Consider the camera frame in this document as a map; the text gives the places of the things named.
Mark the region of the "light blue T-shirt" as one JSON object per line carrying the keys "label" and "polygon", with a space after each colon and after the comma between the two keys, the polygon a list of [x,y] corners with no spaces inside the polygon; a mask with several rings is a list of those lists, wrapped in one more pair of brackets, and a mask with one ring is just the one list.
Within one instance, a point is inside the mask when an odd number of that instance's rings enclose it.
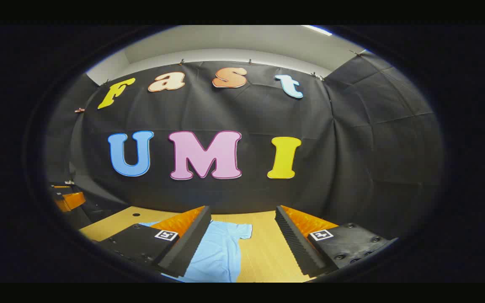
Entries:
{"label": "light blue T-shirt", "polygon": [[240,239],[250,239],[251,224],[211,221],[181,282],[236,282],[241,272]]}

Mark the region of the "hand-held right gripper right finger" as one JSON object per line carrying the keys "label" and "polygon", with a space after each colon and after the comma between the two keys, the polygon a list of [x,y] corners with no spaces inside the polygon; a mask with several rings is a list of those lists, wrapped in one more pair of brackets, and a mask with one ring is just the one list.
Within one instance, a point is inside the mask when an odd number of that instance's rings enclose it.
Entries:
{"label": "hand-held right gripper right finger", "polygon": [[387,239],[357,223],[339,226],[283,205],[276,207],[275,220],[302,274],[312,278],[378,254],[398,240]]}

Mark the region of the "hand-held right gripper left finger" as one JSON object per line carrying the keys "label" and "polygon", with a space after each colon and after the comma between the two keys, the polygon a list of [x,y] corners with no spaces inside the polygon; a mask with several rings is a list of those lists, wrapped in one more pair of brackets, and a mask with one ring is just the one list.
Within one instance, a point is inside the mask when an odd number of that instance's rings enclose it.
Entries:
{"label": "hand-held right gripper left finger", "polygon": [[93,223],[92,241],[115,265],[141,278],[178,277],[186,273],[210,222],[209,206],[182,213],[131,206]]}

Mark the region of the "black backdrop cloth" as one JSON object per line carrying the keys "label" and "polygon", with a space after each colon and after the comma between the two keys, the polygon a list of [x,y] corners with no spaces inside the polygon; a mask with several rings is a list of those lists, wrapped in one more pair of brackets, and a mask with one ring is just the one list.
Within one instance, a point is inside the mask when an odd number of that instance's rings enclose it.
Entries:
{"label": "black backdrop cloth", "polygon": [[443,146],[419,90],[365,53],[323,80],[236,61],[165,65],[101,86],[83,75],[49,120],[43,159],[50,183],[73,180],[91,199],[93,222],[129,206],[285,205],[396,238],[433,208]]}

